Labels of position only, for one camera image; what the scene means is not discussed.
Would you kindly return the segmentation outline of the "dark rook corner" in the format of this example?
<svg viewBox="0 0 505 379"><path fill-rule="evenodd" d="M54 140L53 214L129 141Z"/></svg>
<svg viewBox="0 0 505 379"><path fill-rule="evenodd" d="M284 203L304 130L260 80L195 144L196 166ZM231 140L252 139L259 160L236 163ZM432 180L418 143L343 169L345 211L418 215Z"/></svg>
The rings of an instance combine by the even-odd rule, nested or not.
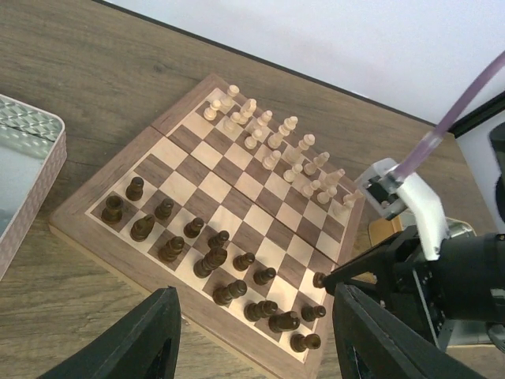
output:
<svg viewBox="0 0 505 379"><path fill-rule="evenodd" d="M318 334L302 334L292 335L290 338L290 346L293 351L301 353L306 350L316 350L321 346L321 338Z"/></svg>

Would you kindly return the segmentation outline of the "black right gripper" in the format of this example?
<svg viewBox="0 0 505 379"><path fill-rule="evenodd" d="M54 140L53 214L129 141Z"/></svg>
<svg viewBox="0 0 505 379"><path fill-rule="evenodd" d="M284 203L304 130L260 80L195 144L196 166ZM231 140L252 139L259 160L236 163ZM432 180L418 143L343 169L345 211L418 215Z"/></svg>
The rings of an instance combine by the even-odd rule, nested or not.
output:
<svg viewBox="0 0 505 379"><path fill-rule="evenodd" d="M415 226L321 276L321 287L335 294L342 377L482 377L437 348L446 346L446 318L436 305L433 283Z"/></svg>

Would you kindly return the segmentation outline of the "dark brown chess piece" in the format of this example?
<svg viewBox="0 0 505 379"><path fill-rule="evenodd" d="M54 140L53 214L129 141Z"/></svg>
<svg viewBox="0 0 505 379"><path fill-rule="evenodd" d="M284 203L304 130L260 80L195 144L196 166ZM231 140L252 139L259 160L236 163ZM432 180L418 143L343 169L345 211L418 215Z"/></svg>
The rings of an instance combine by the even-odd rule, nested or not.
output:
<svg viewBox="0 0 505 379"><path fill-rule="evenodd" d="M118 195L110 195L105 201L101 220L107 224L116 224L122 220L123 200Z"/></svg>

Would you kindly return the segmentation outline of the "gold tin box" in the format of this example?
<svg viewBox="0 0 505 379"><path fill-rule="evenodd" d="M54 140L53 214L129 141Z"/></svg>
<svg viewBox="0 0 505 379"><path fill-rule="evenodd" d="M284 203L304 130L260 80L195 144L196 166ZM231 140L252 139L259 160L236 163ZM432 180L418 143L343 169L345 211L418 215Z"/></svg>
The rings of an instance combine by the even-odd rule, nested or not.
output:
<svg viewBox="0 0 505 379"><path fill-rule="evenodd" d="M371 223L370 231L388 231L382 240L378 241L362 255L351 262L361 264L363 267L381 268L391 267L395 263L421 263L428 262L441 268L462 268L473 265L485 258L482 253L481 241L476 235L452 235L450 225L450 238L441 245L440 258L436 261L427 261L424 257L421 241L417 233L417 226L413 214L411 223L404 225L402 217L396 216L392 220L380 219Z"/></svg>

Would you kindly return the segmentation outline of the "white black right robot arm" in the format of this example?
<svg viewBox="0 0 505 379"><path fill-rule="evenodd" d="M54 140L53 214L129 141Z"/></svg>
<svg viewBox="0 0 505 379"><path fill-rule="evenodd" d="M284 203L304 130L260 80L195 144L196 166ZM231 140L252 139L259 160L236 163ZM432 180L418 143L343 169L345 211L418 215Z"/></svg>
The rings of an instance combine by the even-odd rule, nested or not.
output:
<svg viewBox="0 0 505 379"><path fill-rule="evenodd" d="M475 378L447 355L453 321L504 323L504 237L452 236L442 202L417 168L442 141L438 127L397 163L382 159L357 179L394 233L314 284L332 295L333 329L344 378Z"/></svg>

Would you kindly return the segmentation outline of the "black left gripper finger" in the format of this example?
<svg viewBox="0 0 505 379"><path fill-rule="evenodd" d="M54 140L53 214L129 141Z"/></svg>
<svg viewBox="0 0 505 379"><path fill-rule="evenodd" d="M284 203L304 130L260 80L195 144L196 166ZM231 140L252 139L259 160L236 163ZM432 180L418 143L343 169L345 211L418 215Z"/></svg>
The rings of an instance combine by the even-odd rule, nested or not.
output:
<svg viewBox="0 0 505 379"><path fill-rule="evenodd" d="M177 290L160 288L41 378L173 378L180 338Z"/></svg>

